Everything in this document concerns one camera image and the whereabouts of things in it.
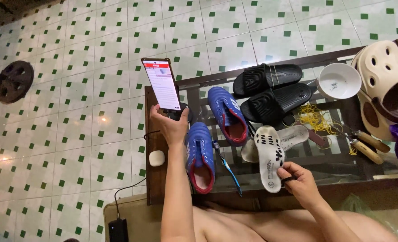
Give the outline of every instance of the phone screen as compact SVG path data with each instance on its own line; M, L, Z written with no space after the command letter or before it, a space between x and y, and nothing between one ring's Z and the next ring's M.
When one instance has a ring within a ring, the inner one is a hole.
M168 61L142 61L160 108L181 110Z

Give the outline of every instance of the black slide sandal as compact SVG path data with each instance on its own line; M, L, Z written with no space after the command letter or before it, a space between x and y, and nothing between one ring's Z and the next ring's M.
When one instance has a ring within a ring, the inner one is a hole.
M311 96L311 88L304 83L277 90L268 89L243 102L241 112L248 121L275 125L281 122L288 112L308 102Z
M259 94L263 90L277 89L297 83L302 78L298 65L266 65L248 67L233 82L233 95L245 98Z

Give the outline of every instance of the blue toothbrush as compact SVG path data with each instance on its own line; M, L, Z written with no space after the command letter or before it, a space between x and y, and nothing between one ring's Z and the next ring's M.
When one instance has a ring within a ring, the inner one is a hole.
M217 140L214 140L214 142L212 143L212 145L214 146L215 149L215 153L218 154L218 156L221 159L221 162L223 163L223 165L226 167L226 169L229 171L230 175L232 176L233 181L235 182L235 186L236 186L236 190L238 191L239 195L242 196L242 191L241 191L241 187L239 186L238 180L236 179L235 175L233 174L232 170L230 169L228 163L226 162L226 160L223 158L223 156L220 153L220 146L218 145Z

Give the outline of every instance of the weight plate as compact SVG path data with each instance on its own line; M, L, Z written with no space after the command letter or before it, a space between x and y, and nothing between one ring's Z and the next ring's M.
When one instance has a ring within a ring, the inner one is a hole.
M3 69L7 79L0 79L0 102L9 104L26 96L34 80L34 69L25 61L14 61Z

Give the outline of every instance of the blue shoe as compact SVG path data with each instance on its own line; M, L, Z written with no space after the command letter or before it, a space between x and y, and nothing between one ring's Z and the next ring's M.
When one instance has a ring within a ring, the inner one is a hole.
M214 155L208 127L194 123L186 137L186 169L196 191L202 194L212 190L215 180Z
M243 146L247 142L248 127L233 96L215 86L208 91L208 103L226 140L232 146Z

